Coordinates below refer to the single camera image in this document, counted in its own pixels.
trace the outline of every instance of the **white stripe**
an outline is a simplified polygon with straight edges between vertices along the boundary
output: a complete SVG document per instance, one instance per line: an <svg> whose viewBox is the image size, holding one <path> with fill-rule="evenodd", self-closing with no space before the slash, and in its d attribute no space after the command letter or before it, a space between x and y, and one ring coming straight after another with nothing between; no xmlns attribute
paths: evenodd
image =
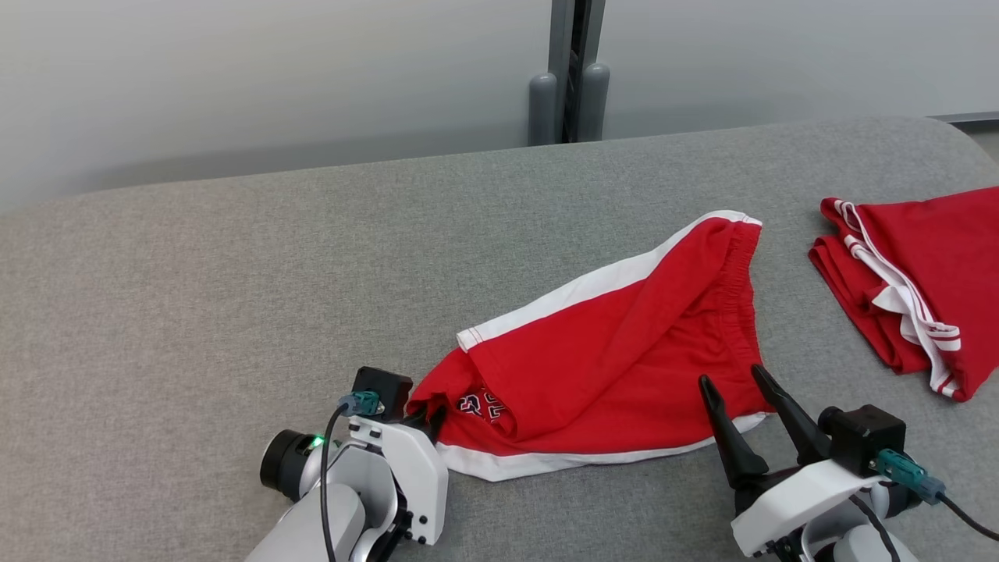
<svg viewBox="0 0 999 562"><path fill-rule="evenodd" d="M871 241L860 219L860 213L856 211L853 203L844 201L842 204L843 219L849 223L850 219L856 221L857 227L853 227L863 235L863 241L851 235L843 237L843 244L857 260L870 268L882 281L888 284L878 295L871 300L871 304L902 315L900 334L903 338L923 348L926 356L930 360L930 388L934 391L950 397L954 391L960 388L957 379L953 379L946 387L941 385L950 377L950 369L940 355L940 350L957 351L961 349L961 330L957 326L950 326L942 322L937 322L930 312L929 305L919 293L915 283L912 282L902 270L889 262ZM933 338L953 338L948 340L935 340Z"/></svg>
<svg viewBox="0 0 999 562"><path fill-rule="evenodd" d="M469 351L486 340L501 336L510 330L529 324L574 304L600 295L623 289L640 281L655 270L662 258L673 249L697 225L709 219L725 219L731 222L745 222L762 225L758 220L737 211L714 211L698 218L654 250L601 267L551 291L534 302L494 318L475 328L458 334L458 343L464 351Z"/></svg>
<svg viewBox="0 0 999 562"><path fill-rule="evenodd" d="M740 433L749 431L763 421L766 414L759 412L747 416L739 416L732 420ZM444 458L448 468L477 476L490 482L510 480L521 476L544 474L565 468L574 468L587 464L624 464L669 455L687 453L714 443L714 437L708 437L691 445L672 447L669 449L649 449L646 451L629 451L626 453L605 453L599 455L574 455L568 453L523 453L519 455L498 456L483 451L466 449L457 445L437 444L437 450Z"/></svg>

